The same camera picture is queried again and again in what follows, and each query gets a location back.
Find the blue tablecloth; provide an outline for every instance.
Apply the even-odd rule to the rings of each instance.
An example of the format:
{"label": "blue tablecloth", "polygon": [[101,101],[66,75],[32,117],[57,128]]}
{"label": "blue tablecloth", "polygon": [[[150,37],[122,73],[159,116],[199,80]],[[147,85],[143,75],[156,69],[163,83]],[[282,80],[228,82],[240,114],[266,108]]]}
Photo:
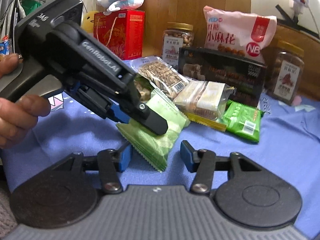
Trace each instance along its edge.
{"label": "blue tablecloth", "polygon": [[[10,190],[73,151],[95,155],[106,148],[118,148],[124,139],[110,120],[100,119],[63,94],[63,109],[40,118],[38,125],[18,146],[2,154]],[[260,108],[267,113],[261,122],[260,143],[251,144],[229,133],[191,123],[174,144],[165,172],[155,171],[137,152],[128,169],[120,174],[128,184],[183,184],[189,188],[194,174],[179,156],[180,143],[188,140],[196,148],[228,156],[237,151],[294,185],[302,195],[303,208],[296,227],[309,237],[320,230],[320,102],[303,99],[302,106],[290,107],[265,94]],[[97,174],[89,175],[99,186]],[[213,187],[227,180],[226,172],[216,172]]]}

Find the plastic jar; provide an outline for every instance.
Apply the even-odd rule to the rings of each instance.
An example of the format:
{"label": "plastic jar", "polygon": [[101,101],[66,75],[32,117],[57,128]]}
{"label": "plastic jar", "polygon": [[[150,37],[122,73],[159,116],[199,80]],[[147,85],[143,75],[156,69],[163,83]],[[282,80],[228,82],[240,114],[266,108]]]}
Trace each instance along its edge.
{"label": "plastic jar", "polygon": [[276,47],[277,55],[267,94],[291,105],[301,81],[304,50],[281,40]]}
{"label": "plastic jar", "polygon": [[168,22],[167,29],[163,32],[162,60],[177,69],[179,49],[193,44],[192,31],[191,24]]}

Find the hand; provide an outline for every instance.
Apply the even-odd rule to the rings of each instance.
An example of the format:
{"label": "hand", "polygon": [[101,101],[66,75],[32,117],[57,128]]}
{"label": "hand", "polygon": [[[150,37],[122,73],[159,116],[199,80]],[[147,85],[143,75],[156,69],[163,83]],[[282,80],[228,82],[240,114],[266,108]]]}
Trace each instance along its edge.
{"label": "hand", "polygon": [[[18,62],[16,54],[0,61],[0,78],[15,70]],[[37,124],[38,116],[47,116],[50,109],[49,101],[36,95],[23,96],[17,103],[0,98],[0,148],[10,148],[21,142]]]}

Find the pink snack bag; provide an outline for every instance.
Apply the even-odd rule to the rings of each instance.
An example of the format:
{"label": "pink snack bag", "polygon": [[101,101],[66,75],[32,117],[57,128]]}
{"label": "pink snack bag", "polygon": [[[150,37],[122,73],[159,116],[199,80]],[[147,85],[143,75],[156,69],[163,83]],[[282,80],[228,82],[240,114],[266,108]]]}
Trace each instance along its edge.
{"label": "pink snack bag", "polygon": [[264,63],[260,51],[270,44],[276,33],[276,16],[227,12],[209,6],[203,11],[207,21],[205,48]]}

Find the gold jar lid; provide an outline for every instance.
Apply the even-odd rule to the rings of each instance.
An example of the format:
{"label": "gold jar lid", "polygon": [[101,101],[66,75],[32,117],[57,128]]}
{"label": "gold jar lid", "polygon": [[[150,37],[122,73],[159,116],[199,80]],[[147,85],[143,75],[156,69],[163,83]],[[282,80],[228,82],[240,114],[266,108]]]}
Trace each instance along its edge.
{"label": "gold jar lid", "polygon": [[186,23],[168,22],[167,23],[167,28],[169,28],[169,29],[179,29],[179,30],[185,30],[185,31],[192,31],[193,30],[193,25],[186,24]]}
{"label": "gold jar lid", "polygon": [[298,57],[301,57],[303,58],[304,56],[304,50],[291,44],[291,43],[288,43],[286,41],[281,41],[279,40],[278,43],[277,43],[277,47],[280,48],[280,49],[285,49],[295,55],[297,55]]}

